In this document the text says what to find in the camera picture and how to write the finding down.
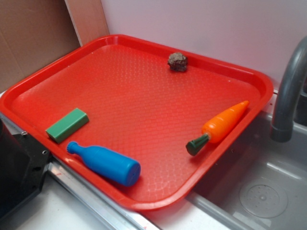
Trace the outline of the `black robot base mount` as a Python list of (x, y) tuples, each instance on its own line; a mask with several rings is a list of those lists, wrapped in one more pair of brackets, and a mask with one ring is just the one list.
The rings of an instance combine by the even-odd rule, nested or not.
[(4, 220), (43, 187), (50, 151), (30, 134), (12, 134), (0, 122), (0, 219)]

